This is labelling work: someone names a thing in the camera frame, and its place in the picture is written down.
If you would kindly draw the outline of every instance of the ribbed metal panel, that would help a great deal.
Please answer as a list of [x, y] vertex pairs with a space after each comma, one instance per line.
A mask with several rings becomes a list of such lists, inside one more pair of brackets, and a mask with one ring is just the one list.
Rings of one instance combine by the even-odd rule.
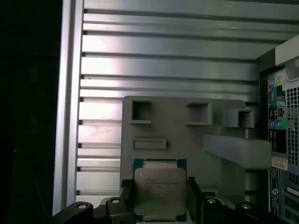
[[241, 99], [254, 107], [255, 59], [299, 33], [295, 10], [220, 0], [85, 0], [76, 200], [117, 194], [123, 97]]

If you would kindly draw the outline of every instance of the dark background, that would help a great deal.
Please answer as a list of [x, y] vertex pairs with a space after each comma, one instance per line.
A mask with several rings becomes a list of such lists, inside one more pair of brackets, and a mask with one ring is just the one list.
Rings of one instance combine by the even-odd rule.
[[2, 212], [12, 224], [52, 216], [61, 13], [57, 0], [0, 1]]

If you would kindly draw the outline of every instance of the gray plastic bracket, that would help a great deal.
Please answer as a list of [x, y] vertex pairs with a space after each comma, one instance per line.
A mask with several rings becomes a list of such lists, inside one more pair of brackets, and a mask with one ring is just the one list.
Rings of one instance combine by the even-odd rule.
[[271, 145], [265, 140], [205, 134], [204, 150], [239, 164], [245, 169], [271, 167]]

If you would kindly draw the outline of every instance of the metal side panel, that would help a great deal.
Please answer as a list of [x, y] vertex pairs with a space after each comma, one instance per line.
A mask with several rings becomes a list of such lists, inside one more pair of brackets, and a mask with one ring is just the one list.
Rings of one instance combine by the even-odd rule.
[[119, 194], [125, 96], [240, 99], [257, 108], [255, 59], [299, 34], [298, 10], [224, 0], [64, 0], [53, 214]]

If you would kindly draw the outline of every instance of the white label sticker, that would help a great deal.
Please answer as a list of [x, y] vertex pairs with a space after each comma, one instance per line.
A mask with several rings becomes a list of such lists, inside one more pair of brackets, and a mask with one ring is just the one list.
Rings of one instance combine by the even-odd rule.
[[278, 156], [272, 156], [271, 166], [278, 169], [288, 170], [288, 160]]

